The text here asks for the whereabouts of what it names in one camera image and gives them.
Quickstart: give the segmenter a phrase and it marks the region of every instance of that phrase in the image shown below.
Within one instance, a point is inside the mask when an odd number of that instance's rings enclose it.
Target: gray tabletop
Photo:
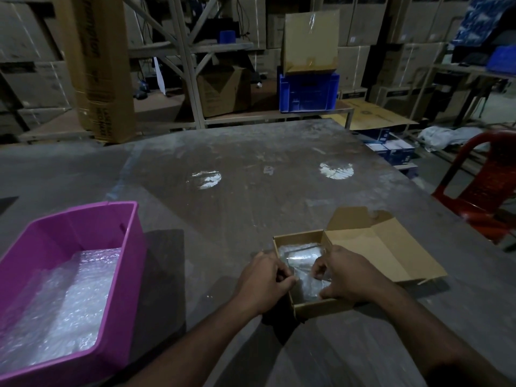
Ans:
[[[516,379],[514,261],[332,120],[183,131],[110,147],[13,146],[0,149],[0,178],[1,253],[43,215],[139,202],[149,252],[133,359],[174,342],[229,299],[250,256],[272,248],[274,235],[323,228],[337,206],[366,205],[396,215],[449,274],[410,292]],[[381,312],[364,306],[309,320],[284,345],[257,318],[206,385],[425,383]]]

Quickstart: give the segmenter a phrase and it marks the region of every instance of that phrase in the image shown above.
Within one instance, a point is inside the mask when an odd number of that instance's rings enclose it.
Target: sticker residue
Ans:
[[[353,165],[348,164],[347,167],[330,167],[326,163],[319,165],[321,174],[330,179],[347,179],[354,174]]]
[[[274,174],[274,167],[271,167],[271,166],[265,166],[265,167],[263,168],[263,173],[264,173],[264,174],[269,174],[269,175]]]
[[[192,178],[196,181],[199,190],[209,189],[215,186],[222,179],[222,175],[218,171],[201,171],[192,174]]]

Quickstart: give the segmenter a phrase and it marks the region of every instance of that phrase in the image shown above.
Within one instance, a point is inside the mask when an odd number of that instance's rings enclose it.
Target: bubble wrap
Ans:
[[[0,374],[91,348],[119,256],[82,251],[34,275],[0,318]]]
[[[318,243],[306,245],[281,246],[278,248],[279,257],[293,269],[299,282],[291,291],[294,304],[306,303],[319,299],[319,292],[331,284],[328,278],[319,280],[310,275],[315,260],[324,253],[324,247]]]

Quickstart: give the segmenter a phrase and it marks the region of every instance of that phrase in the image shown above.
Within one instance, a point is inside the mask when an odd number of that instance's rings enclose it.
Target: person's right hand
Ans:
[[[319,293],[322,299],[374,302],[378,293],[394,285],[362,255],[341,246],[333,246],[330,252],[315,260],[312,276],[321,280],[327,269],[331,274],[331,285]]]

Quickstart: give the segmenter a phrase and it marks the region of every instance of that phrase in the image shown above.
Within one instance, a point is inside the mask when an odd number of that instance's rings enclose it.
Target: pink plastic bin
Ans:
[[[128,364],[146,245],[138,203],[100,202],[32,221],[0,261],[0,315],[29,279],[82,250],[121,247],[95,345],[88,350],[0,375],[0,386],[73,387]]]

